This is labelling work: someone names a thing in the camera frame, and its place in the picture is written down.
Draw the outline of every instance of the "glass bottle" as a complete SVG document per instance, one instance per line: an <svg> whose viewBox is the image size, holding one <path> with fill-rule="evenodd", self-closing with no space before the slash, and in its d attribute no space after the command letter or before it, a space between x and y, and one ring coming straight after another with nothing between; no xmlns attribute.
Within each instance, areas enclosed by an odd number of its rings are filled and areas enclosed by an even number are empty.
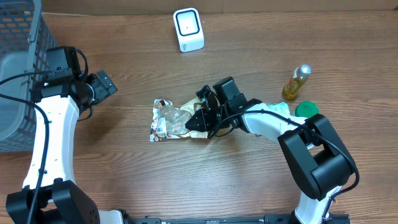
<svg viewBox="0 0 398 224"><path fill-rule="evenodd" d="M308 80L310 73L311 67L309 65L302 65L296 68L293 77L290 79L289 83L284 86L282 96L286 100L294 100L301 86Z"/></svg>

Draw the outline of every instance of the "crumpled packaging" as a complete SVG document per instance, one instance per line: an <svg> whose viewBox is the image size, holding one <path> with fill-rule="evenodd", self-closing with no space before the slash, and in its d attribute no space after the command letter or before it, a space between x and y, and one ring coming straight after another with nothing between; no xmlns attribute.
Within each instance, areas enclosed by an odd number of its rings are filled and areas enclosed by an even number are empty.
<svg viewBox="0 0 398 224"><path fill-rule="evenodd" d="M181 138L207 138L207 132L190 131L185 128L185 123L195 114L197 110L204 108L199 98L185 103L180 108L173 105L171 101L155 100L154 116L150 126L150 141L163 141Z"/></svg>

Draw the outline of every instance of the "wood grain surface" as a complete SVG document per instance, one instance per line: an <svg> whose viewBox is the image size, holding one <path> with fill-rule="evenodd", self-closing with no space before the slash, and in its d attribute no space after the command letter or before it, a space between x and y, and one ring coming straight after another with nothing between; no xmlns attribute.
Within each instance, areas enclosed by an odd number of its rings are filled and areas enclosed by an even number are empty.
<svg viewBox="0 0 398 224"><path fill-rule="evenodd" d="M393 10L398 0L43 0L43 11L79 15Z"/></svg>
<svg viewBox="0 0 398 224"><path fill-rule="evenodd" d="M248 99L279 103L294 69L307 63L313 74L290 109L316 103L361 174L332 211L353 223L396 223L397 12L202 15L205 48L186 54L172 16L46 20L60 45L81 49L90 71L106 70L119 88L75 132L76 182L99 209L160 218L290 213L300 191L277 144L240 130L151 143L150 122L154 99L179 106L227 76ZM0 223L11 222L6 195L21 189L30 158L0 154Z"/></svg>

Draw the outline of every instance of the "gray plastic basket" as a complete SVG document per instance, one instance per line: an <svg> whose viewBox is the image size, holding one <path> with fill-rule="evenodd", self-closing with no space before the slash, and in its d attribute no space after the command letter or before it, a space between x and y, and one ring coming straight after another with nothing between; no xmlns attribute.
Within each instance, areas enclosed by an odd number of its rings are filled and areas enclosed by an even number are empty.
<svg viewBox="0 0 398 224"><path fill-rule="evenodd" d="M0 0L0 80L24 72L46 71L46 51L57 43L41 16L41 0ZM0 93L31 100L37 77L0 86ZM35 111L0 98L0 152L33 150Z"/></svg>

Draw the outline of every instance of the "black cable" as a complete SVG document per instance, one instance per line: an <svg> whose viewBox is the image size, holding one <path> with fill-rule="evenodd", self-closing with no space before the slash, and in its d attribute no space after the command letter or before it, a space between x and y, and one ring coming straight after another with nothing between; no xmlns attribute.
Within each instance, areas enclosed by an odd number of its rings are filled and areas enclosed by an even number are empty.
<svg viewBox="0 0 398 224"><path fill-rule="evenodd" d="M227 101L225 101L225 103L224 103L224 110L225 110L225 115L228 117L229 114L228 114L228 110L227 110L227 107L226 107L226 102Z"/></svg>
<svg viewBox="0 0 398 224"><path fill-rule="evenodd" d="M212 137L217 136L217 132L220 130L219 126L220 126L222 123L224 123L225 121L227 121L227 120L229 120L229 119L232 119L232 118L235 118L235 117L238 117L238 116L242 116L242 115L244 115L244 114L249 114L249 113L260 113L260 114L264 114L264 113L265 113L265 114L273 115L273 116L275 116L276 118L281 119L282 121L285 121L285 122L287 122L287 123L289 123L289 124L293 124L294 126L297 126L297 127L299 127L299 128L302 128L302 129L306 130L306 132L308 132L309 134L313 134L316 138L318 138L318 139L320 139L321 141L323 141L323 143L328 144L328 145L331 146L332 148L336 149L336 150L344 157L344 159L347 161L347 163L349 164L350 169L352 169L352 170L354 171L354 173L355 173L355 181L354 181L354 183L353 183L352 185L350 185L349 187L347 187L347 188L345 188L345 189L343 189L343 190L339 190L338 192L336 192L336 193L334 193L334 194L332 194L332 195L330 196L330 198L329 198L329 200L328 200L328 203L327 203L327 206L325 207L325 211L323 212L323 215L322 215L322 220L323 220L322 222L325 222L325 221L326 221L325 217L326 217L326 215L327 215L327 213L328 213L328 211L329 211L329 208L330 208L330 206L331 206L331 203L332 203L333 201L335 201L335 197L338 196L338 195L340 195L340 194L343 194L343 193L345 193L345 192L348 192L348 191L354 189L354 188L358 185L358 183L359 183L359 170L358 170L358 168L356 167L356 165L354 164L354 162L353 162L351 159L349 159L348 156L347 156L345 153L343 153L339 147L337 147L336 145L334 145L334 144L333 144L332 142L330 142L329 140L325 139L323 136L321 136L320 134L318 134L318 133L315 132L314 130L312 130L312 129L306 127L305 125L302 125L302 124L299 124L299 123L297 123L297 122L295 122L295 121L292 121L291 119L285 118L284 116L282 116L282 115L280 115L280 114L278 114L278 113L275 113L275 112L272 112L272 111L266 111L266 110L245 111L245 112L236 113L236 114L234 114L234 115L228 116L227 118L223 119L223 120L220 121L218 124L216 124L216 125L209 131L209 133L208 133L208 135L207 135L207 138L208 138L208 139L211 139ZM219 137L222 137L222 136L224 136L224 135L226 135L226 134L229 134L230 132L232 132L233 129L234 129L234 128L232 128L231 130L229 130L227 133L220 135Z"/></svg>
<svg viewBox="0 0 398 224"><path fill-rule="evenodd" d="M226 136L227 134L231 133L233 130L235 130L235 128L231 128L229 131L227 131L226 133L224 133L220 136L216 135L216 137L220 138L220 137Z"/></svg>
<svg viewBox="0 0 398 224"><path fill-rule="evenodd" d="M0 85L4 84L4 83L6 83L6 82L8 82L10 80L19 78L19 77L25 77L25 76L28 76L28 75L39 75L39 74L44 74L44 73L47 73L47 72L27 72L27 73L23 73L23 74L19 74L19 75L14 75L12 77L6 78L5 80L2 80L0 82Z"/></svg>
<svg viewBox="0 0 398 224"><path fill-rule="evenodd" d="M78 52L84 59L85 61L85 71L83 72L83 74L81 74L81 80L85 81L87 76L88 76L88 64L87 64L87 58L86 56L83 54L83 52L77 48L75 48L75 51Z"/></svg>
<svg viewBox="0 0 398 224"><path fill-rule="evenodd" d="M24 77L24 76L28 76L28 75L43 74L43 73L46 73L46 72L29 72L29 73L24 73L24 74L20 74L20 75L14 75L13 77L9 77L9 78L6 78L5 80L1 81L0 85L4 84L10 80L13 80L15 78ZM25 103L29 106L33 106L35 109L37 109L42 114L43 119L44 119L44 125L45 125L44 149L43 149L43 155L42 155L42 162L41 162L40 169L39 169L39 177L37 179L36 189L35 189L35 193L33 194L33 199L32 199L32 203L30 205L29 215L28 215L28 219L27 219L27 224L30 224L32 222L32 219L34 216L33 213L34 213L34 210L36 207L37 197L39 196L40 186L42 185L43 176L44 176L45 160L47 158L47 151L49 149L49 131L50 131L49 119L48 119L47 115L45 114L45 112L43 111L43 109L31 101L27 101L27 100L15 98L15 97L3 95L3 94L0 94L0 97L8 99L8 100L14 100L17 102Z"/></svg>
<svg viewBox="0 0 398 224"><path fill-rule="evenodd" d="M90 105L90 114L87 116L87 118L80 119L80 120L77 120L77 121L79 122L79 121L87 120L87 119L90 118L93 114L94 114L94 108L93 108L93 105Z"/></svg>
<svg viewBox="0 0 398 224"><path fill-rule="evenodd" d="M221 117L223 116L223 107L220 105L220 117L218 118L218 122L221 121Z"/></svg>

